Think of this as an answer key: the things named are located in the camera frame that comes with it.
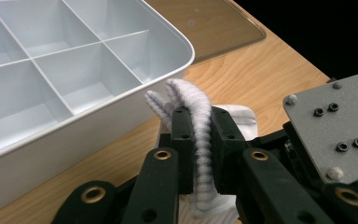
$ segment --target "white sock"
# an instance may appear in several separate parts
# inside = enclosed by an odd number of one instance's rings
[[[181,106],[191,113],[191,122],[196,141],[196,164],[193,193],[181,195],[179,201],[179,223],[234,223],[238,218],[236,196],[220,195],[213,182],[211,153],[211,103],[198,87],[182,79],[168,79],[167,93],[170,101],[157,92],[145,95],[150,108],[161,119],[160,130],[171,132],[172,112]],[[257,137],[255,113],[242,105],[217,105],[231,115],[246,140]]]

